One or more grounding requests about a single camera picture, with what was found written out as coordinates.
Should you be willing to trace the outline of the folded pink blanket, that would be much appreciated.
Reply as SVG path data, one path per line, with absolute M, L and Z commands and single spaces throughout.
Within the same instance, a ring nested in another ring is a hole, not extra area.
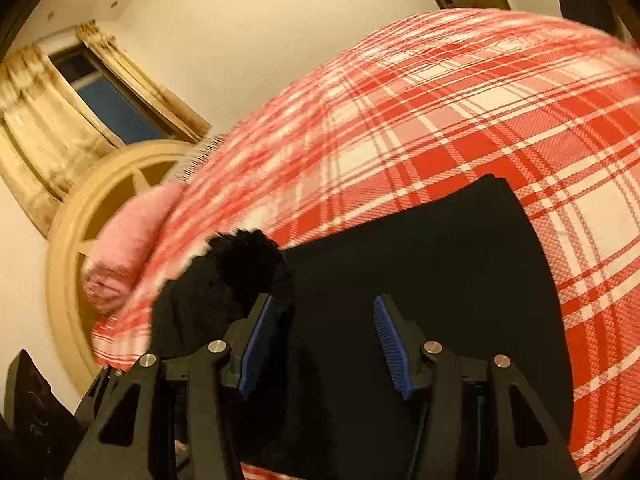
M 99 314 L 124 305 L 185 189 L 183 182 L 152 186 L 127 200 L 101 229 L 80 274 L 82 291 Z

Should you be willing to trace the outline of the red plaid bed sheet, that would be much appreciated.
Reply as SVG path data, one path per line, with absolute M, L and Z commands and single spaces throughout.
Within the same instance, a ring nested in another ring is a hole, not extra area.
M 423 13 L 372 32 L 239 122 L 169 216 L 126 304 L 93 327 L 101 365 L 150 344 L 163 284 L 217 232 L 283 247 L 505 178 L 560 295 L 570 454 L 603 476 L 639 431 L 639 53 L 575 22 Z

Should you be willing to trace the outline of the beige floral curtain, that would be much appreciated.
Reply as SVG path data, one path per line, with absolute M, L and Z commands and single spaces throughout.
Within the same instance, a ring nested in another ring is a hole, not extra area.
M 102 32 L 95 21 L 77 25 L 75 32 L 80 42 L 175 136 L 198 143 L 208 133 L 210 125 L 200 114 L 137 66 L 115 37 Z
M 1 177 L 44 236 L 80 177 L 124 142 L 33 44 L 1 63 Z

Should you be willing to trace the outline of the dark blue window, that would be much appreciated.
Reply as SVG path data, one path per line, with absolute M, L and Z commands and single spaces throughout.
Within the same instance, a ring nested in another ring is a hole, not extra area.
M 54 54 L 51 61 L 101 122 L 125 144 L 175 137 L 160 116 L 86 47 Z

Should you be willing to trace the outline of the striped grey pillow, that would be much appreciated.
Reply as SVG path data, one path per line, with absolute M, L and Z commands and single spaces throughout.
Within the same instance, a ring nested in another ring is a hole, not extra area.
M 226 136 L 225 133 L 214 133 L 213 130 L 209 130 L 206 136 L 190 148 L 183 158 L 165 174 L 162 183 L 189 183 L 200 167 L 208 161 L 210 155 L 224 142 Z

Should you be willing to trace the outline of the beige floral left curtain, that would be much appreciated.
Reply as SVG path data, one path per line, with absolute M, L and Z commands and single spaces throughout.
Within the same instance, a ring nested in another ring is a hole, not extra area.
M 33 44 L 1 63 L 1 177 L 44 236 L 80 177 L 124 142 Z

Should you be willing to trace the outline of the black pants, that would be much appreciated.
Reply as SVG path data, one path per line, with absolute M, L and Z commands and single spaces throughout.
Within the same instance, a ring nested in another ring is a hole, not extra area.
M 508 356 L 566 448 L 570 357 L 540 241 L 506 180 L 279 249 L 258 231 L 218 235 L 152 307 L 151 348 L 182 358 L 224 336 L 260 294 L 274 300 L 247 396 L 227 393 L 240 459 L 303 479 L 410 479 L 422 404 L 395 389 L 373 321 L 391 296 L 428 340 Z

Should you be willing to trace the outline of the beige floral right curtain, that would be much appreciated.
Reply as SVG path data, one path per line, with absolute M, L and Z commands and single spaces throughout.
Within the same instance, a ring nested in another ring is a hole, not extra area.
M 77 25 L 75 32 L 80 42 L 175 136 L 198 143 L 208 133 L 210 125 L 200 114 L 137 66 L 115 37 L 102 32 L 95 21 Z

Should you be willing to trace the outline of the cream wooden headboard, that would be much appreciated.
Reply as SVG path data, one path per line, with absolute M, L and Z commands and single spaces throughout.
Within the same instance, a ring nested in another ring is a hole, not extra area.
M 82 293 L 82 264 L 120 206 L 159 184 L 190 147 L 182 141 L 152 140 L 120 148 L 91 166 L 58 208 L 48 236 L 44 296 L 56 352 L 80 394 L 99 369 L 91 345 L 98 312 Z

